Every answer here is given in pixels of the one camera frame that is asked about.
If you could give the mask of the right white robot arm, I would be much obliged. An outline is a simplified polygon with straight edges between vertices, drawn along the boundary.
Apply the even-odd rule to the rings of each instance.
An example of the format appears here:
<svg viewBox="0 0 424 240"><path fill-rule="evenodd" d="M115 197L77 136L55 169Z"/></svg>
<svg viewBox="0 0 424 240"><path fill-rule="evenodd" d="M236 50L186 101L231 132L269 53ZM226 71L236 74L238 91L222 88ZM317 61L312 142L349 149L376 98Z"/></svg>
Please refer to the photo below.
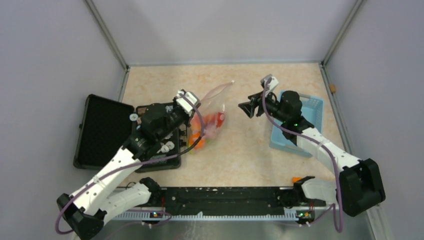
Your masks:
<svg viewBox="0 0 424 240"><path fill-rule="evenodd" d="M378 163L371 158L360 159L332 143L303 116L302 106L300 95L292 90L283 92L279 100L273 92L258 92L238 104L250 119L266 114L272 123L278 120L274 126L287 140L334 173L334 183L314 177L301 179L300 188L293 192L294 202L307 206L317 199L338 204L350 217L384 202L386 193Z"/></svg>

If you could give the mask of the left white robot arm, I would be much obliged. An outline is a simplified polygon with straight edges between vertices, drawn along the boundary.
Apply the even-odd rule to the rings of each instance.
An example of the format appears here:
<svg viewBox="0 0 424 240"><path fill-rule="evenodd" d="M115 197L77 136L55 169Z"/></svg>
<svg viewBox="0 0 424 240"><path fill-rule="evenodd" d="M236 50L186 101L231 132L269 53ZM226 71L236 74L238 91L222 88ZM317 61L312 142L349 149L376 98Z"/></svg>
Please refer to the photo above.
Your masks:
<svg viewBox="0 0 424 240"><path fill-rule="evenodd" d="M71 194L63 193L57 200L60 210L55 230L61 219L65 220L81 240L93 239L117 215L146 204L154 207L160 202L159 185L147 177L130 189L113 194L118 185L143 165L156 161L153 158L163 147L162 141L181 125L200 116L200 102L188 103L179 98L171 111L159 111L155 105L147 107L141 116L141 125L119 147L111 160L84 186Z"/></svg>

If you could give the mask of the clear zip top bag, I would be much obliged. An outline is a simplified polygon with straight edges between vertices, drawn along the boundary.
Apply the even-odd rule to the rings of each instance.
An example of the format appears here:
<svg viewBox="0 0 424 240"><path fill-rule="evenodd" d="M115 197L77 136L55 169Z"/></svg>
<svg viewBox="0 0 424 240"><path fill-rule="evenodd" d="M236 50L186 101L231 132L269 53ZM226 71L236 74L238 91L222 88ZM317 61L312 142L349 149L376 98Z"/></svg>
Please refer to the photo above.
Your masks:
<svg viewBox="0 0 424 240"><path fill-rule="evenodd" d="M190 121L188 145L191 146L199 138L201 134L201 123L204 123L203 137L192 149L197 151L205 147L205 145L214 140L220 133L226 121L226 100L228 93L234 81L220 84L210 90L200 101L201 106L198 108L201 118L195 114Z"/></svg>

